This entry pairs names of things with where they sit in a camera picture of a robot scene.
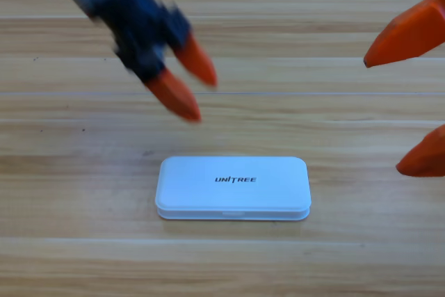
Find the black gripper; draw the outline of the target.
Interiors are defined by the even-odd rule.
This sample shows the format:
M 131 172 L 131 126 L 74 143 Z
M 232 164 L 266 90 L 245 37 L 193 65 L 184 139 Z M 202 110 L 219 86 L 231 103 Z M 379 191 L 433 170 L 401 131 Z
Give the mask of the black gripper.
M 218 85 L 212 60 L 180 9 L 157 0 L 102 0 L 92 18 L 112 31 L 118 58 L 167 110 L 189 122 L 201 120 L 193 93 L 164 64 L 163 48 L 169 46 L 191 74 L 208 86 Z

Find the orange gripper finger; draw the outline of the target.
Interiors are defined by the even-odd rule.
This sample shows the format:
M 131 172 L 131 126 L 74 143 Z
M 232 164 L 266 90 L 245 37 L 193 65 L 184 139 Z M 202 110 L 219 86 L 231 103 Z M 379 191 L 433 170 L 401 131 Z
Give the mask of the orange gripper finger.
M 410 177 L 443 177 L 444 125 L 427 134 L 399 161 L 396 169 Z
M 444 0 L 423 0 L 393 18 L 364 56 L 366 67 L 424 55 L 444 43 Z

